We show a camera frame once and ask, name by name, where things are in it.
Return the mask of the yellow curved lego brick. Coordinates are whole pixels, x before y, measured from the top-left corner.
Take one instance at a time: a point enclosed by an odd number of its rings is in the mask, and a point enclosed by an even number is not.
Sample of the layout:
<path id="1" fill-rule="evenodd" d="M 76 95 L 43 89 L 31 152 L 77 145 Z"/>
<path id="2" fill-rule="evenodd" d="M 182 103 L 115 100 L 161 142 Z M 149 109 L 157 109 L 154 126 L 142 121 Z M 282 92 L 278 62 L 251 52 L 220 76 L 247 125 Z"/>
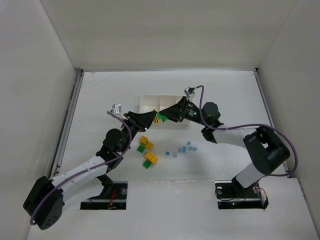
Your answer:
<path id="1" fill-rule="evenodd" d="M 155 165 L 158 161 L 158 158 L 152 152 L 147 152 L 144 155 L 144 157 L 147 161 L 149 161 L 153 165 Z"/>

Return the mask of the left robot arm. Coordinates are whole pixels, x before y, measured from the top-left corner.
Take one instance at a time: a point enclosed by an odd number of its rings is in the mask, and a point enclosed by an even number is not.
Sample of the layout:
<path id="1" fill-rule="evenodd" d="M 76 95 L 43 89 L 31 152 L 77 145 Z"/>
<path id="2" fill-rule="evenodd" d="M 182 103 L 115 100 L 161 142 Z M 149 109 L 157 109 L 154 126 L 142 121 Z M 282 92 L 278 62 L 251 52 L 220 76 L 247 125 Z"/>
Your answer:
<path id="1" fill-rule="evenodd" d="M 123 160 L 138 132 L 145 132 L 153 123 L 156 111 L 134 113 L 123 116 L 110 111 L 108 115 L 121 122 L 121 128 L 110 129 L 102 142 L 100 150 L 76 168 L 52 178 L 38 178 L 23 203 L 29 214 L 30 225 L 41 230 L 50 228 L 63 213 L 68 194 L 94 179 L 99 180 L 115 169 Z"/>

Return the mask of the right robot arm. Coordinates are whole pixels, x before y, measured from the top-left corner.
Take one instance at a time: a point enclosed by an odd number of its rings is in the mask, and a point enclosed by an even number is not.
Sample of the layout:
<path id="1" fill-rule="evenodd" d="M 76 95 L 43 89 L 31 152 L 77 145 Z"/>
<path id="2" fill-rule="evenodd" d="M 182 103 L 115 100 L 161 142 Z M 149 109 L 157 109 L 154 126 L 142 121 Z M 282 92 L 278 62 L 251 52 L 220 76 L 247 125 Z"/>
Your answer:
<path id="1" fill-rule="evenodd" d="M 198 108 L 184 96 L 178 103 L 159 113 L 176 123 L 187 119 L 203 125 L 201 133 L 208 142 L 229 144 L 247 150 L 251 163 L 231 180 L 231 187 L 236 193 L 252 188 L 256 181 L 271 175 L 290 157 L 289 149 L 268 126 L 227 128 L 219 121 L 221 114 L 213 102 L 206 102 L 202 108 Z"/>

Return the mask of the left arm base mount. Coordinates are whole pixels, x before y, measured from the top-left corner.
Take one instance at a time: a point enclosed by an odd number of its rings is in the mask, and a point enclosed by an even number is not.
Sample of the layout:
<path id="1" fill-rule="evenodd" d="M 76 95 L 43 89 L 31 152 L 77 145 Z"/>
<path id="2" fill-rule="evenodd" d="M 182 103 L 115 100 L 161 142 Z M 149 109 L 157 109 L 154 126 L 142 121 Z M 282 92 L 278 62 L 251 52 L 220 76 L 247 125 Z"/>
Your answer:
<path id="1" fill-rule="evenodd" d="M 97 177 L 103 189 L 97 196 L 80 203 L 80 210 L 125 210 L 127 208 L 128 182 L 113 181 L 106 174 Z"/>

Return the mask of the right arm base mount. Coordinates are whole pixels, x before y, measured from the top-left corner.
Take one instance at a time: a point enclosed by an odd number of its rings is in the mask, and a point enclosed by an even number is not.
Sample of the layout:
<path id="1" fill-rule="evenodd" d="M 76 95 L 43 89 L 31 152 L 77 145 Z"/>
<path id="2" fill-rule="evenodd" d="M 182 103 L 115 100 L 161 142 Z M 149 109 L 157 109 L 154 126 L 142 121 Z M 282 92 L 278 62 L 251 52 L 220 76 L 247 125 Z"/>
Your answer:
<path id="1" fill-rule="evenodd" d="M 266 191 L 253 183 L 248 188 L 232 181 L 216 181 L 214 194 L 219 210 L 263 209 L 269 205 Z"/>

